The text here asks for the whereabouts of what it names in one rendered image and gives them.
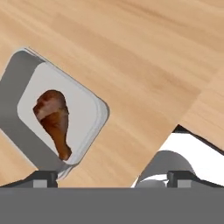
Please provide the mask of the brown chicken drumstick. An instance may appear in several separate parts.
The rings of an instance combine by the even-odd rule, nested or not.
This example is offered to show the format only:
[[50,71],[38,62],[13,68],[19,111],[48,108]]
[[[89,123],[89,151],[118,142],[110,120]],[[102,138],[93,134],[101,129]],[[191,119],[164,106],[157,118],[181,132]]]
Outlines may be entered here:
[[38,122],[54,142],[59,159],[67,161],[72,150],[67,145],[69,111],[65,96],[58,90],[47,90],[33,107]]

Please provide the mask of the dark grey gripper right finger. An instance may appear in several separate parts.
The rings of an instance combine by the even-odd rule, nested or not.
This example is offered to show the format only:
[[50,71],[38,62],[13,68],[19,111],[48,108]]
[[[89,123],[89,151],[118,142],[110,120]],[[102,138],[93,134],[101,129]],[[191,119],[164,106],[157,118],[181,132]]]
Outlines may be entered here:
[[167,178],[167,186],[170,188],[221,188],[221,185],[202,180],[190,171],[168,171]]

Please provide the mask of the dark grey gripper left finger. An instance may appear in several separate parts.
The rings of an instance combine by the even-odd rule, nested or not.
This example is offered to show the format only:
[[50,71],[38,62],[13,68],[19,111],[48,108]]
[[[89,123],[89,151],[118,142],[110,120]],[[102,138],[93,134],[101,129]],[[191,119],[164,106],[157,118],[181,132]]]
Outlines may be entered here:
[[9,183],[4,187],[51,188],[58,187],[56,171],[34,171],[27,178]]

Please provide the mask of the grey meat container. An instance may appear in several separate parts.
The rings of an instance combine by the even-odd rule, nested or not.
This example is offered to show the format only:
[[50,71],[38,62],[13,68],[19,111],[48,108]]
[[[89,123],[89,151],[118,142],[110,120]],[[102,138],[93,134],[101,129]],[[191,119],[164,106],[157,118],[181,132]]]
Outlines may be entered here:
[[[69,111],[66,141],[72,155],[67,161],[59,159],[53,140],[33,113],[37,99],[52,89],[65,96]],[[108,118],[105,101],[31,48],[11,55],[0,79],[0,130],[39,170],[55,171],[64,179]]]

